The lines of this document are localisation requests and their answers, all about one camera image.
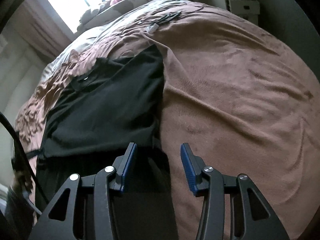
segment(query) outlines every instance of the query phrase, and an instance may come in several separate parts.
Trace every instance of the silver bolt head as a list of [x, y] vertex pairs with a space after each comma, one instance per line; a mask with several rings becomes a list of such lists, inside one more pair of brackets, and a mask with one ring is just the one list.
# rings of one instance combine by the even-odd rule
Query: silver bolt head
[[213, 168], [211, 166], [205, 166], [203, 169], [205, 172], [212, 172], [213, 171]]
[[247, 180], [247, 179], [248, 179], [248, 176], [245, 175], [245, 174], [240, 174], [240, 175], [239, 175], [239, 179]]
[[79, 175], [76, 173], [70, 175], [71, 180], [77, 180], [78, 178], [79, 178]]
[[115, 168], [114, 168], [113, 166], [107, 166], [107, 167], [104, 168], [104, 171], [105, 171], [105, 172], [113, 172], [114, 169], [115, 169]]

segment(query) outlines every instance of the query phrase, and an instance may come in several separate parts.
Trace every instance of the black cloth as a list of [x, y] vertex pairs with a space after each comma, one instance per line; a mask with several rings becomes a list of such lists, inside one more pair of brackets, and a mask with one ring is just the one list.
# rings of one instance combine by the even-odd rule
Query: black cloth
[[[51, 158], [41, 155], [37, 159], [36, 176], [51, 200], [71, 174], [78, 173], [81, 177], [96, 174], [124, 152]], [[119, 238], [177, 240], [167, 155], [158, 148], [138, 147], [138, 156], [127, 180], [128, 188], [123, 196], [111, 197]], [[41, 211], [46, 207], [37, 188], [36, 206]]]
[[33, 209], [22, 195], [18, 196], [11, 188], [8, 191], [4, 217], [8, 223], [6, 230], [13, 232], [13, 239], [28, 239], [33, 226]]
[[97, 58], [48, 113], [40, 153], [63, 157], [157, 146], [164, 66], [156, 45], [135, 57]]

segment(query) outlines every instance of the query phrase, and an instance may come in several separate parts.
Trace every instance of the white box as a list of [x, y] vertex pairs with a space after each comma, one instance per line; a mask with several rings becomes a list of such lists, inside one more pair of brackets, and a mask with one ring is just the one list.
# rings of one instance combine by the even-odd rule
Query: white box
[[258, 25], [260, 5], [257, 0], [208, 0], [208, 4], [224, 10]]

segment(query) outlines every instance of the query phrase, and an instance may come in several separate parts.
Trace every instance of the bed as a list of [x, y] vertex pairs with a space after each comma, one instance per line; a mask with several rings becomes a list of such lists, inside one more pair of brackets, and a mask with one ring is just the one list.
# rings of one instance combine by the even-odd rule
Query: bed
[[[151, 21], [177, 11], [179, 17], [148, 33]], [[317, 224], [318, 80], [266, 31], [202, 3], [153, 0], [80, 35], [45, 68], [19, 112], [16, 129], [25, 151], [41, 146], [46, 115], [74, 76], [89, 71], [97, 57], [131, 57], [152, 44], [164, 63], [160, 139], [170, 165], [179, 238], [195, 239], [202, 206], [186, 183], [180, 160], [184, 142], [221, 173], [248, 174], [290, 239]], [[48, 180], [41, 181], [44, 187]], [[229, 210], [226, 200], [225, 239], [230, 234]]]
[[113, 20], [117, 19], [118, 17], [124, 15], [131, 10], [138, 8], [139, 6], [146, 4], [152, 0], [121, 0], [116, 4], [110, 6], [109, 8], [105, 9], [104, 11], [100, 12], [89, 21], [85, 21], [81, 23], [78, 27], [76, 35], [80, 35], [86, 30], [90, 30], [97, 26], [102, 26], [107, 23], [112, 22]]

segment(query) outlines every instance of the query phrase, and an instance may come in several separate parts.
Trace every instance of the brown blanket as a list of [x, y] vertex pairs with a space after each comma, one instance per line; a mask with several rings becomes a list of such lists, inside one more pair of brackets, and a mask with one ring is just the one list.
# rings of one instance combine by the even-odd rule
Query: brown blanket
[[[178, 10], [178, 20], [153, 34], [144, 31], [146, 21]], [[221, 173], [248, 174], [297, 239], [320, 205], [320, 84], [314, 74], [275, 37], [218, 8], [189, 3], [141, 19], [72, 54], [38, 87], [17, 119], [25, 149], [40, 146], [45, 115], [73, 75], [97, 57], [137, 54], [155, 43], [164, 57], [161, 143], [171, 165], [180, 239], [195, 239], [202, 206], [183, 172], [184, 142]], [[225, 239], [229, 213], [227, 199]]]

